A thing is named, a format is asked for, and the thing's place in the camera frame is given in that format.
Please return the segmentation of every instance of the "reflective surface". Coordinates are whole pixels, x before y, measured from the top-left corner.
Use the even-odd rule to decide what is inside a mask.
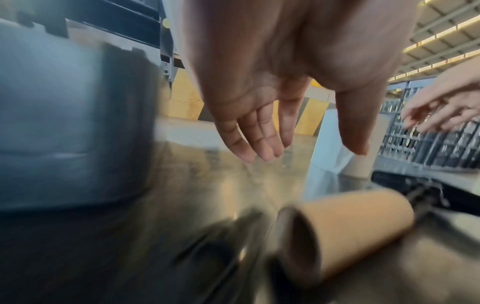
[[[437,211],[403,239],[311,290],[286,280],[270,238],[277,210],[376,187],[310,167],[296,136],[247,165],[213,125],[169,121],[151,191],[135,201],[0,216],[0,302],[478,303],[480,221]]]

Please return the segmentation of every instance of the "cardboard tube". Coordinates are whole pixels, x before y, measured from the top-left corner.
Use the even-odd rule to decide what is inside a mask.
[[[276,224],[278,258],[294,283],[312,286],[392,242],[414,222],[409,201],[388,189],[286,207]]]

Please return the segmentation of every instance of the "palm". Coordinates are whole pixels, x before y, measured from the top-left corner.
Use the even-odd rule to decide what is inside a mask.
[[[311,77],[336,91],[344,144],[366,153],[387,79],[415,20],[415,0],[175,3],[182,56],[236,155],[252,161],[253,150],[264,160],[282,154]],[[272,122],[276,99],[281,142]]]

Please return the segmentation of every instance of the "skin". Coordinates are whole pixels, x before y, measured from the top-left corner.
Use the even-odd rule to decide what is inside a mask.
[[[335,90],[344,145],[369,137],[417,0],[174,0],[175,42],[227,147],[270,161],[292,144],[312,78]],[[279,100],[279,136],[272,121]]]
[[[401,116],[405,128],[417,125],[419,132],[449,131],[480,116],[480,58],[440,74],[404,106]]]

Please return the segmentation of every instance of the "metal grate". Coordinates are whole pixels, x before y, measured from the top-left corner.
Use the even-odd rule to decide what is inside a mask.
[[[405,130],[400,112],[406,102],[433,79],[391,85],[380,112],[392,115],[390,128],[378,152],[379,156],[440,170],[477,170],[480,168],[479,122],[469,122],[450,133],[419,133]]]

